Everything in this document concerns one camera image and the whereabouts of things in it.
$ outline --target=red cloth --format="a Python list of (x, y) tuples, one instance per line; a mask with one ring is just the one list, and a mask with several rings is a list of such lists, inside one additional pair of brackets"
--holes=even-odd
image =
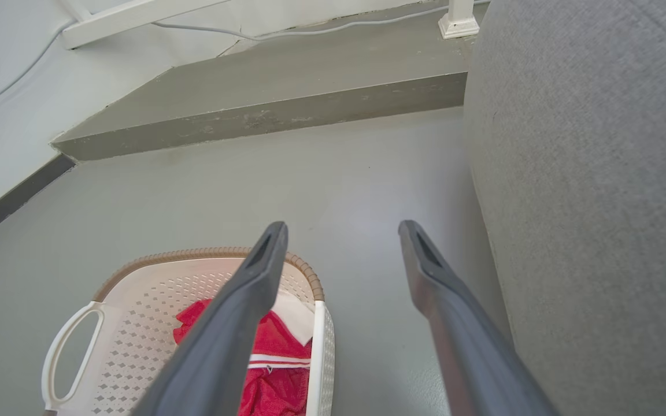
[(249, 369), (239, 416), (305, 414), (309, 369)]
[[(187, 336), (210, 301), (198, 300), (177, 314), (176, 319), (182, 322), (182, 326), (174, 329), (176, 343), (182, 342)], [(312, 341), (305, 346), (299, 343), (273, 311), (261, 319), (252, 354), (309, 359), (311, 353)], [(309, 377), (310, 370), (307, 368), (248, 369), (238, 416), (304, 415)]]

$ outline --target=gray fabric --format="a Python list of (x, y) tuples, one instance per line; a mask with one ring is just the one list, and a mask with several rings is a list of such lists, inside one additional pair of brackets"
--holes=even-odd
[(666, 0), (494, 0), (465, 121), (518, 353), (564, 416), (666, 414)]

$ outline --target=electrical cord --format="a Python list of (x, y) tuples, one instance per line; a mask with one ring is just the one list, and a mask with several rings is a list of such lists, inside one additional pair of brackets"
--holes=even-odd
[(159, 27), (166, 27), (166, 28), (169, 28), (169, 29), (188, 29), (189, 31), (218, 32), (219, 34), (235, 35), (235, 36), (238, 36), (239, 38), (244, 38), (244, 39), (248, 39), (248, 40), (255, 40), (256, 42), (263, 42), (264, 40), (282, 38), (282, 37), (285, 37), (285, 36), (322, 35), (322, 34), (330, 34), (330, 32), (343, 31), (343, 29), (346, 29), (348, 27), (394, 23), (396, 21), (402, 21), (402, 20), (405, 20), (407, 18), (425, 16), (427, 14), (436, 13), (436, 12), (442, 11), (442, 10), (447, 10), (448, 8), (449, 8), (449, 6), (443, 6), (441, 8), (426, 10), (426, 11), (423, 11), (423, 12), (413, 13), (413, 14), (410, 14), (410, 15), (400, 16), (400, 17), (397, 17), (397, 18), (391, 18), (391, 19), (388, 19), (388, 20), (352, 21), (350, 23), (342, 24), (341, 26), (331, 27), (330, 29), (325, 29), (324, 31), (280, 32), (279, 34), (270, 34), (270, 35), (264, 35), (264, 36), (244, 35), (241, 32), (228, 31), (227, 29), (218, 29), (216, 27), (185, 26), (183, 24), (159, 23), (158, 21), (153, 22), (153, 24), (155, 24), (156, 26), (159, 26)]
[(40, 59), (43, 57), (43, 55), (45, 55), (45, 52), (47, 52), (48, 49), (50, 49), (50, 46), (53, 45), (53, 42), (55, 42), (56, 39), (58, 39), (58, 36), (59, 36), (63, 31), (65, 31), (67, 27), (71, 26), (71, 24), (73, 24), (74, 22), (75, 22), (75, 21), (69, 21), (69, 22), (67, 22), (66, 24), (63, 24), (62, 26), (58, 27), (58, 31), (56, 31), (56, 32), (55, 32), (55, 35), (53, 35), (53, 37), (50, 38), (50, 42), (48, 42), (48, 45), (46, 45), (46, 47), (43, 48), (42, 52), (40, 52), (40, 54), (38, 55), (38, 57), (35, 58), (35, 60), (32, 61), (32, 63), (31, 63), (31, 64), (30, 64), (30, 65), (29, 65), (24, 71), (22, 71), (22, 72), (17, 76), (17, 78), (15, 78), (13, 81), (11, 81), (9, 84), (7, 84), (6, 87), (2, 88), (2, 89), (0, 90), (0, 95), (2, 95), (3, 93), (7, 92), (7, 90), (10, 89), (11, 87), (13, 87), (14, 84), (17, 84), (17, 82), (18, 82), (19, 80), (23, 79), (24, 76), (26, 76), (27, 73), (29, 73), (29, 70), (32, 69), (32, 67), (35, 66), (35, 65), (40, 61)]
[[(474, 2), (474, 5), (481, 5), (482, 3), (489, 3), (490, 0), (477, 0)], [(396, 21), (402, 21), (407, 18), (414, 18), (418, 16), (425, 16), (431, 13), (436, 13), (438, 11), (442, 10), (447, 10), (449, 6), (442, 6), (440, 8), (434, 8), (431, 10), (425, 10), (422, 12), (418, 13), (413, 13), (405, 16), (400, 16), (397, 18), (391, 18), (387, 20), (375, 20), (375, 21), (352, 21), (350, 23), (342, 24), (341, 26), (338, 27), (331, 27), (330, 29), (324, 29), (323, 31), (310, 31), (310, 32), (280, 32), (279, 34), (270, 34), (270, 35), (264, 35), (264, 36), (250, 36), (250, 35), (244, 35), (241, 32), (236, 32), (236, 31), (229, 31), (229, 29), (218, 29), (217, 27), (201, 27), (201, 26), (185, 26), (183, 24), (167, 24), (167, 23), (159, 23), (158, 21), (153, 22), (156, 26), (159, 27), (165, 27), (168, 29), (187, 29), (188, 31), (204, 31), (204, 32), (217, 32), (218, 34), (227, 34), (227, 35), (233, 35), (233, 36), (238, 36), (240, 38), (248, 39), (248, 40), (254, 40), (255, 42), (263, 42), (264, 40), (270, 40), (270, 39), (276, 39), (276, 38), (282, 38), (285, 36), (311, 36), (311, 35), (322, 35), (322, 34), (330, 34), (331, 32), (338, 32), (338, 31), (343, 31), (343, 29), (346, 29), (347, 27), (353, 27), (353, 26), (369, 26), (369, 25), (376, 25), (376, 24), (388, 24), (388, 23), (394, 23)], [(74, 21), (69, 21), (66, 24), (63, 24), (63, 26), (58, 27), (58, 31), (55, 32), (55, 35), (50, 39), (46, 47), (40, 52), (37, 58), (35, 58), (34, 61), (24, 70), (22, 71), (13, 81), (11, 81), (9, 84), (7, 84), (6, 87), (2, 88), (0, 90), (0, 96), (7, 92), (8, 89), (14, 86), (14, 84), (17, 84), (19, 80), (23, 79), (24, 76), (29, 73), (30, 69), (32, 69), (39, 61), (42, 59), (43, 55), (45, 55), (45, 52), (50, 49), (50, 47), (53, 45), (53, 42), (58, 39), (58, 36), (63, 33), (63, 31), (66, 30), (67, 27), (71, 26)]]

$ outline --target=gray painted floor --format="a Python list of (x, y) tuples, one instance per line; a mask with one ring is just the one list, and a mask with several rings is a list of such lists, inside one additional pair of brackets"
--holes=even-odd
[[(283, 220), (335, 322), (333, 414), (447, 414), (397, 236), (420, 221), (508, 332), (461, 109), (299, 129), (78, 166), (0, 225), (0, 414), (40, 414), (48, 345), (134, 258), (247, 246)], [(66, 357), (65, 367), (79, 360)]]

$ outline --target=wall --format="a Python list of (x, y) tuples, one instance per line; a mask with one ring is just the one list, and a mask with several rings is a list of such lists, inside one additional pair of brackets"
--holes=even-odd
[[(259, 35), (412, 0), (233, 0), (169, 19)], [(84, 0), (92, 11), (114, 0)], [(71, 16), (56, 0), (0, 0), (0, 88), (37, 56)], [(104, 106), (172, 66), (213, 58), (229, 35), (145, 26), (74, 51), (56, 42), (34, 70), (0, 97), (0, 197), (56, 155), (48, 145)]]

